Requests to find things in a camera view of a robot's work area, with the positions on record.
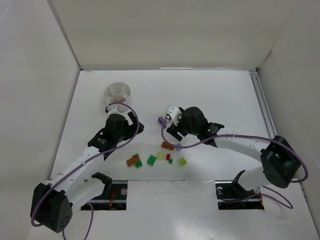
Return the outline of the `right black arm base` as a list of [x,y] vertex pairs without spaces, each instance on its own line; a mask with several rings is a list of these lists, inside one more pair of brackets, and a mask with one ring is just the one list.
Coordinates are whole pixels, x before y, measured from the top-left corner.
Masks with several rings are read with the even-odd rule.
[[262,197],[254,190],[245,190],[238,183],[245,170],[232,180],[215,182],[215,193],[219,210],[264,210]]

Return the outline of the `green lego brick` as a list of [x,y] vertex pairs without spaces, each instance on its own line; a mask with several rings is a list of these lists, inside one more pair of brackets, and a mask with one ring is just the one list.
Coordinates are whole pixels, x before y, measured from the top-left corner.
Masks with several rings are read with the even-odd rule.
[[147,163],[149,166],[153,167],[154,164],[156,163],[156,161],[157,161],[157,157],[155,157],[155,156],[153,156],[153,155],[150,155],[150,157],[148,158],[148,160],[147,160],[146,163]]

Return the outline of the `lime transparent lego brick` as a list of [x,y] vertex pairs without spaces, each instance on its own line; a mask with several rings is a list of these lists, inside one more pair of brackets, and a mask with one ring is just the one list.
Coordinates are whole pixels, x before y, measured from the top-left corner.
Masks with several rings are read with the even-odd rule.
[[179,158],[179,159],[177,160],[177,162],[178,162],[178,165],[179,165],[180,167],[184,167],[184,166],[187,164],[187,161],[186,161],[186,159],[185,159],[184,157]]

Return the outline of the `pale yellow lego brick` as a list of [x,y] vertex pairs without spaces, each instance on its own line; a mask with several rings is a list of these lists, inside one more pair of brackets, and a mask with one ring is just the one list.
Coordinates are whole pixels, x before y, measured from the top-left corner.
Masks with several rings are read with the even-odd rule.
[[166,154],[164,152],[158,152],[157,153],[157,159],[158,160],[165,160],[166,159]]

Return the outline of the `green lego under orange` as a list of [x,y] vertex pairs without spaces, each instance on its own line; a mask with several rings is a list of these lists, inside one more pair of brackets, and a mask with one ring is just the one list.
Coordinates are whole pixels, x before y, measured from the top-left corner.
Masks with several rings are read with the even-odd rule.
[[141,161],[141,158],[139,156],[139,154],[135,154],[132,156],[133,158],[136,158],[138,159],[138,162],[135,163],[135,167],[138,169],[138,168],[141,168],[143,166],[143,163]]

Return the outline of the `light purple lego brick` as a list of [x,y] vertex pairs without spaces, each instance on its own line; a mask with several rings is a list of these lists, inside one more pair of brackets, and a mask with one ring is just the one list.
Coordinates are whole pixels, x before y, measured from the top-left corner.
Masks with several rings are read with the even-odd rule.
[[175,149],[176,149],[177,152],[180,152],[180,151],[182,150],[182,145],[178,143],[178,144],[175,146]]

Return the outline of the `white round divided container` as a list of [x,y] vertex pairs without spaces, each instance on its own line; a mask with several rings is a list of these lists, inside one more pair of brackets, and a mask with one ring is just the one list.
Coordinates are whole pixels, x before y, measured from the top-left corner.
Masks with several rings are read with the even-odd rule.
[[106,105],[112,103],[124,103],[128,106],[132,105],[131,88],[123,82],[114,82],[106,87],[103,93]]

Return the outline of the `aluminium rail right edge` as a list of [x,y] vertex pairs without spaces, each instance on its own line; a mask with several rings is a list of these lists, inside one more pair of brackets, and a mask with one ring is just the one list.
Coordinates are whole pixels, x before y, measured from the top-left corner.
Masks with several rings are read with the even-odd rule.
[[262,114],[262,118],[264,121],[264,125],[267,131],[267,135],[273,139],[277,135],[277,130],[267,103],[267,99],[265,97],[262,84],[256,70],[250,70],[249,76],[252,81],[252,85],[256,94],[256,98],[258,101],[258,105]]

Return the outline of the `purple and yellow lego stack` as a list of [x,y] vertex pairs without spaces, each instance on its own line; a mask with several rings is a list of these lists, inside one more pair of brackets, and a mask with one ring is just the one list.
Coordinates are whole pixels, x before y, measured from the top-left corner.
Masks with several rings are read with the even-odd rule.
[[161,124],[161,125],[167,125],[168,123],[171,122],[171,118],[166,115],[166,116],[160,116],[158,117],[158,122]]

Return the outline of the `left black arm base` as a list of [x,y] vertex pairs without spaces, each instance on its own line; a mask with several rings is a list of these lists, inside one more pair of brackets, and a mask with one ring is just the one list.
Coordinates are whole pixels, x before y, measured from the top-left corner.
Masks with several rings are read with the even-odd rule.
[[112,180],[100,172],[91,177],[104,184],[102,193],[88,202],[95,211],[125,211],[127,209],[128,181]]

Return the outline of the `orange lego brick left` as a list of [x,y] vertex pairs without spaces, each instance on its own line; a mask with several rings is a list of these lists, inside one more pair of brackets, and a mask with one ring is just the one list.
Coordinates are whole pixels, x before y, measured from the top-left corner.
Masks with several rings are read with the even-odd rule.
[[136,165],[139,162],[140,162],[140,157],[138,155],[135,155],[126,161],[128,167]]

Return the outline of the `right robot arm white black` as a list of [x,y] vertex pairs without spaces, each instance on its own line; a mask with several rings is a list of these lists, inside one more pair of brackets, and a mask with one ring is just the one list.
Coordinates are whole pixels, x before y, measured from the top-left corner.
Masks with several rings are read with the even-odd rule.
[[179,142],[187,135],[193,135],[199,145],[231,150],[258,161],[259,167],[240,171],[232,181],[235,187],[244,191],[264,185],[285,189],[303,165],[284,137],[277,135],[270,139],[238,134],[222,124],[209,122],[195,106],[186,109],[168,106],[161,132]]

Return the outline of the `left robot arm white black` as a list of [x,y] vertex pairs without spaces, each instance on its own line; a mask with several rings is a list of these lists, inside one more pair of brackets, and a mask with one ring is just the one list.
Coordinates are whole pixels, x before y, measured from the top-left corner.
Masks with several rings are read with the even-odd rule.
[[74,212],[112,187],[112,179],[94,169],[143,130],[144,125],[134,110],[127,116],[117,111],[108,112],[105,126],[87,143],[75,162],[56,178],[34,188],[31,225],[63,232]]

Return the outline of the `orange lego brick right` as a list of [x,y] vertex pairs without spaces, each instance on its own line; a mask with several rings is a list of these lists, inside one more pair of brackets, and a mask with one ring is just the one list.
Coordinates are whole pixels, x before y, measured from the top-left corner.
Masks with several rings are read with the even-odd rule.
[[175,146],[173,144],[166,142],[166,141],[163,141],[161,144],[161,148],[169,150],[169,151],[173,151],[175,149]]

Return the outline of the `orange lego brick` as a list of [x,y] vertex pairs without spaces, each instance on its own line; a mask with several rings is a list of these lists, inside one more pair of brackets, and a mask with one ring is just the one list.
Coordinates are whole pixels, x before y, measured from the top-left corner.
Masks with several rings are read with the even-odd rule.
[[169,150],[169,151],[173,151],[175,149],[175,146],[173,144],[166,142],[166,141],[163,141],[161,144],[161,148]]
[[140,157],[138,155],[135,155],[126,161],[128,167],[136,165],[139,162],[140,162]]

